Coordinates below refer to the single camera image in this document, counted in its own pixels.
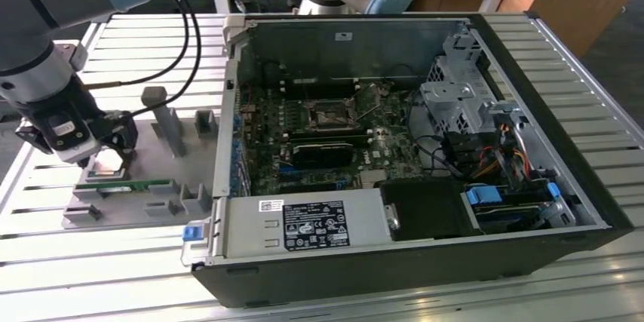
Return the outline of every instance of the white table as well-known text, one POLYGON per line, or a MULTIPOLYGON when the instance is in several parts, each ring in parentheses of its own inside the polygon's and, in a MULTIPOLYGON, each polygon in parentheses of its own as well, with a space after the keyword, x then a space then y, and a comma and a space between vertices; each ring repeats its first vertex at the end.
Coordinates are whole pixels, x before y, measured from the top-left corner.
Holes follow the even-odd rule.
MULTIPOLYGON (((203 60, 179 112, 218 108, 225 57, 215 14, 198 16, 203 60)), ((486 15, 587 162, 637 229, 531 275, 374 295, 225 309, 178 261, 182 226, 59 227, 79 170, 23 146, 0 188, 0 320, 138 321, 571 321, 633 320, 644 312, 644 151, 641 130, 547 28, 522 14, 486 15)), ((159 70, 182 43, 178 15, 118 15, 83 38, 86 83, 159 70)), ((155 84, 181 84, 187 59, 155 84)), ((498 87, 506 97, 509 90, 498 87)), ((98 106, 134 109, 141 88, 97 90, 98 106)), ((475 268, 475 260, 469 261, 475 268)))

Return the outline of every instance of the barcode label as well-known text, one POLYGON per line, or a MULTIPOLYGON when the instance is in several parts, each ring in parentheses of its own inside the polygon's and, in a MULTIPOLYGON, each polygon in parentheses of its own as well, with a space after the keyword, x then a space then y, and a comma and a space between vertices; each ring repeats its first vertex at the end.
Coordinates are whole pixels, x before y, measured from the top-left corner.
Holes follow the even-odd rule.
POLYGON ((281 211, 282 206, 283 206, 283 200, 259 200, 259 212, 281 211))

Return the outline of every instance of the white sticker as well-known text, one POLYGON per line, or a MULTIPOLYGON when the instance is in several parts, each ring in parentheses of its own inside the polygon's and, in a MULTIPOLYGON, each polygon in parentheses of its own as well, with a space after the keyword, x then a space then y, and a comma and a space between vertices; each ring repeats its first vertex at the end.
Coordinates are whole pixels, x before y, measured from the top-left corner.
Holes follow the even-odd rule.
POLYGON ((259 212, 281 211, 282 206, 283 206, 283 200, 259 200, 259 212))
POLYGON ((353 39, 353 33, 334 33, 335 41, 350 41, 353 39))

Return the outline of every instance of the colored wires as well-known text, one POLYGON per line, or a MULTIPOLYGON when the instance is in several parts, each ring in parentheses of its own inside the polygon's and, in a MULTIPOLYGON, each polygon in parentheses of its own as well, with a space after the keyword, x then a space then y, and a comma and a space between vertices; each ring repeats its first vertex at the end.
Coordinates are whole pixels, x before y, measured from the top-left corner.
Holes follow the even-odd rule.
POLYGON ((519 152, 517 149, 511 149, 514 156, 518 156, 522 162, 522 172, 525 173, 525 177, 530 177, 530 162, 526 159, 526 156, 519 152))

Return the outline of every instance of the floor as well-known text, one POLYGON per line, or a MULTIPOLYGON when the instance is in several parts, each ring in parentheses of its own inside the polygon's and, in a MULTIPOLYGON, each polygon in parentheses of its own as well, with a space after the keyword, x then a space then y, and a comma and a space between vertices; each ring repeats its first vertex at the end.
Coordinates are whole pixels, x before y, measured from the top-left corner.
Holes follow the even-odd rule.
MULTIPOLYGON (((285 0, 271 0, 271 2, 285 4, 285 0)), ((190 3, 198 13, 214 11, 210 0, 190 0, 190 3)), ((135 14, 157 14, 167 11, 175 12, 171 0, 153 0, 131 10, 135 14)), ((81 24, 58 31, 53 37, 54 39, 79 39, 86 28, 87 25, 81 24)), ((644 126, 644 102, 641 101, 644 86, 639 87, 638 82, 644 81, 642 45, 644 0, 629 0, 625 11, 614 18, 591 49, 581 58, 581 62, 641 126, 644 126)), ((6 104, 0 102, 0 115, 9 111, 6 104)), ((17 124, 15 117, 10 115, 0 122, 0 179, 3 179, 22 144, 13 135, 17 124)))

